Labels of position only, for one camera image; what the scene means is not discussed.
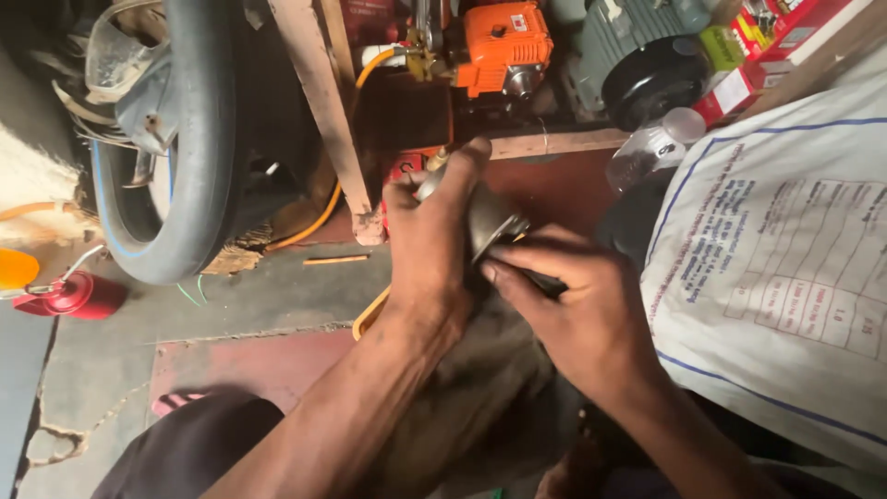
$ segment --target orange engine housing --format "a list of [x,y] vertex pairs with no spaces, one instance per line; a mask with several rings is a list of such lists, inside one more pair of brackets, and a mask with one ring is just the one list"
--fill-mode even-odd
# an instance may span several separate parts
[[471,62],[457,67],[456,86],[466,87],[468,97],[508,92],[506,78],[519,70],[527,72],[524,84],[542,79],[554,43],[536,2],[475,7],[465,13],[463,22]]

